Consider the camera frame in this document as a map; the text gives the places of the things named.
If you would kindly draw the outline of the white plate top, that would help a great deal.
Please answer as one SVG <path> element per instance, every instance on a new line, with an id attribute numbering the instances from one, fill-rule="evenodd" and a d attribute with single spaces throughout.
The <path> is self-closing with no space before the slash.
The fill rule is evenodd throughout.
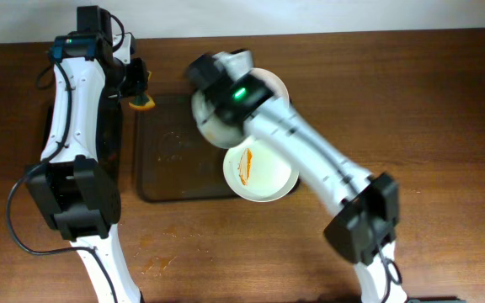
<path id="1" fill-rule="evenodd" d="M 265 82 L 265 84 L 274 92 L 274 94 L 282 98 L 284 106 L 290 107 L 290 96 L 288 89 L 282 80 L 269 70 L 263 68 L 252 68 L 250 74 Z"/>

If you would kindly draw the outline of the white plate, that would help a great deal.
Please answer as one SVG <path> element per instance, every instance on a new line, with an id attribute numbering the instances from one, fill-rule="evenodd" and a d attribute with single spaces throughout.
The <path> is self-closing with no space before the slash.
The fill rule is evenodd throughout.
<path id="1" fill-rule="evenodd" d="M 299 172 L 272 147 L 253 137 L 227 150 L 222 171 L 235 194 L 258 203 L 281 199 L 299 183 Z"/>
<path id="2" fill-rule="evenodd" d="M 218 71 L 226 73 L 230 80 L 237 80 L 253 68 L 252 52 L 248 49 L 204 54 L 203 57 L 211 61 Z M 191 109 L 199 132 L 213 146 L 229 149 L 245 141 L 246 136 L 242 128 L 225 125 L 215 114 L 212 102 L 200 88 L 191 97 Z"/>
<path id="3" fill-rule="evenodd" d="M 250 74 L 265 82 L 265 84 L 274 92 L 274 94 L 282 98 L 284 106 L 290 107 L 290 96 L 288 89 L 282 80 L 269 70 L 263 68 L 252 68 Z"/>

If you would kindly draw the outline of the green orange sponge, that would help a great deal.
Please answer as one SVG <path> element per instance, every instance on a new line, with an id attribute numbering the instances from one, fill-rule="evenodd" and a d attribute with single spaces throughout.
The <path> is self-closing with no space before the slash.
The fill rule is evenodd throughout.
<path id="1" fill-rule="evenodd" d="M 126 88 L 126 97 L 131 98 L 129 106 L 135 111 L 148 111 L 155 107 L 155 102 L 148 93 L 148 83 L 151 72 L 145 71 L 145 75 L 140 79 L 131 80 Z"/>

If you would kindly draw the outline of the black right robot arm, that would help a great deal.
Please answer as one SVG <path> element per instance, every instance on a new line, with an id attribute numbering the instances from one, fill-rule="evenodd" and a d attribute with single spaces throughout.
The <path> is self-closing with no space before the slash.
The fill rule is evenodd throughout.
<path id="1" fill-rule="evenodd" d="M 195 87 L 191 106 L 201 135 L 222 149 L 252 136 L 279 153 L 333 217 L 323 235 L 353 264 L 362 301 L 408 301 L 394 258 L 398 183 L 349 160 L 252 67 L 249 50 L 205 53 L 189 64 L 185 76 Z"/>

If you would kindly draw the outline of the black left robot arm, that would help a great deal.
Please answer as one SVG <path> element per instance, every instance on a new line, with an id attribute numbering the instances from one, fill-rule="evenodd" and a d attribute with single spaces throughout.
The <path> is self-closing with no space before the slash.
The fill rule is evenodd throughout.
<path id="1" fill-rule="evenodd" d="M 78 253 L 101 302 L 141 302 L 120 245 L 118 189 L 120 101 L 154 107 L 151 73 L 135 57 L 132 33 L 112 32 L 119 20 L 99 6 L 77 8 L 75 31 L 56 37 L 48 52 L 56 87 L 40 162 L 20 179 L 46 224 Z"/>

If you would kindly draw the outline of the black small tray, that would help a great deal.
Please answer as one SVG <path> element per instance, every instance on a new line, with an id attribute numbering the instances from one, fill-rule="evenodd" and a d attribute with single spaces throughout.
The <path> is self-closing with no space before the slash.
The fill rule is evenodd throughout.
<path id="1" fill-rule="evenodd" d="M 51 138 L 51 125 L 54 105 L 46 108 L 44 138 L 43 138 L 43 152 L 48 145 L 48 140 Z M 117 184 L 119 179 L 120 168 L 120 150 L 122 138 L 122 122 L 123 113 L 121 105 L 115 101 L 101 100 L 99 103 L 96 127 L 96 159 L 100 168 L 105 171 L 111 180 Z M 63 160 L 74 160 L 76 155 L 92 156 L 85 147 L 79 144 L 77 147 L 70 147 L 70 143 L 66 143 L 64 151 L 62 152 Z"/>

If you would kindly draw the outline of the brown large tray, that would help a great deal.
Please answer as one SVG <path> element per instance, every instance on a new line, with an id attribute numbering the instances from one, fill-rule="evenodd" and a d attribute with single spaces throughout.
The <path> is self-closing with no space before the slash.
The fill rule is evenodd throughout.
<path id="1" fill-rule="evenodd" d="M 188 94 L 154 98 L 136 112 L 133 164 L 136 192 L 149 203 L 236 199 L 222 171 L 227 151 L 199 132 Z"/>

